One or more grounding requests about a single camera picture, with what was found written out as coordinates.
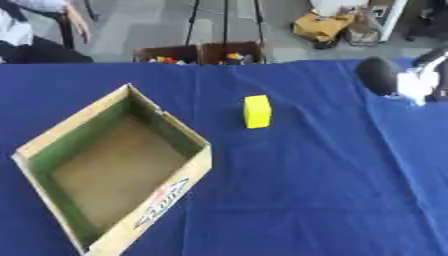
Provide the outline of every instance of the yellow cube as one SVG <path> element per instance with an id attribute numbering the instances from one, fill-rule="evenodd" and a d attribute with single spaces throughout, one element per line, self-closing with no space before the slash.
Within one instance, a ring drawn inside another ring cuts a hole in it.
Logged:
<path id="1" fill-rule="evenodd" d="M 244 99 L 244 119 L 248 129 L 268 127 L 271 122 L 271 105 L 266 95 Z"/>

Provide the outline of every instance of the concrete floor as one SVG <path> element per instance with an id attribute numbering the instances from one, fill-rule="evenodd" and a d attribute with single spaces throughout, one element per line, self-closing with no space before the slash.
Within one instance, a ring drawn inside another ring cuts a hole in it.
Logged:
<path id="1" fill-rule="evenodd" d="M 76 0 L 82 13 L 85 8 Z M 184 42 L 194 0 L 91 0 L 100 21 L 91 23 L 94 38 L 84 45 L 76 40 L 79 51 L 98 62 L 127 62 L 135 48 L 180 45 Z M 294 36 L 289 23 L 310 10 L 306 0 L 260 0 L 265 16 L 266 55 L 271 62 L 303 59 L 352 59 L 368 56 L 387 58 L 414 57 L 437 42 L 421 38 L 406 42 L 395 32 L 390 41 L 375 48 L 351 47 L 342 42 L 331 50 L 314 50 L 309 42 Z M 201 0 L 201 11 L 192 43 L 219 42 L 223 30 L 223 1 Z M 235 41 L 258 40 L 253 0 L 230 0 L 229 37 Z M 53 21 L 30 16 L 36 33 L 60 41 Z"/>

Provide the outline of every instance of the wooden crate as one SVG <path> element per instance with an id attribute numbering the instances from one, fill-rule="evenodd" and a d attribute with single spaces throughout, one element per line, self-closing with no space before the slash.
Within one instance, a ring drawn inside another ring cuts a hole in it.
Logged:
<path id="1" fill-rule="evenodd" d="M 254 63 L 262 63 L 263 52 L 257 42 L 229 42 L 227 46 L 223 47 L 222 43 L 203 44 L 200 50 L 201 64 L 219 64 L 223 60 L 223 56 L 227 53 L 239 53 L 241 55 L 252 55 Z"/>
<path id="2" fill-rule="evenodd" d="M 210 144 L 127 84 L 13 159 L 81 255 L 119 255 L 211 168 Z"/>
<path id="3" fill-rule="evenodd" d="M 187 63 L 199 63 L 198 47 L 196 45 L 134 50 L 134 62 L 148 62 L 150 59 L 159 56 L 171 57 L 176 60 L 183 60 Z"/>

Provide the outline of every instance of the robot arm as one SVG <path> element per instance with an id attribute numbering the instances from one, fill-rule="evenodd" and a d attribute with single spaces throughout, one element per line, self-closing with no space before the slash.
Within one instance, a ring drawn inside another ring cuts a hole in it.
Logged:
<path id="1" fill-rule="evenodd" d="M 448 47 L 441 47 L 415 59 L 412 68 L 400 71 L 394 63 L 371 57 L 358 65 L 356 73 L 365 87 L 379 96 L 405 97 L 424 105 L 428 99 L 448 100 L 447 59 Z"/>

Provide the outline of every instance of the tripod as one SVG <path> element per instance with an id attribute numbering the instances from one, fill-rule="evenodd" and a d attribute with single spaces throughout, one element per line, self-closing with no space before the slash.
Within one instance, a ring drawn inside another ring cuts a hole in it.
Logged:
<path id="1" fill-rule="evenodd" d="M 197 14 L 198 14 L 200 1 L 201 0 L 195 0 L 194 6 L 193 6 L 193 12 L 189 19 L 190 26 L 188 28 L 188 34 L 187 34 L 187 39 L 185 40 L 185 45 L 190 44 L 191 34 L 193 33 L 194 24 L 196 23 L 196 18 L 197 18 Z M 255 6 L 255 16 L 256 16 L 255 18 L 256 18 L 257 25 L 258 25 L 258 33 L 260 36 L 260 44 L 262 46 L 264 46 L 264 34 L 263 34 L 263 27 L 262 27 L 264 18 L 261 13 L 260 0 L 254 0 L 254 6 Z M 227 54 L 228 34 L 229 34 L 229 0 L 224 0 L 224 31 L 223 31 L 223 43 L 222 43 L 222 49 L 223 49 L 224 56 Z"/>

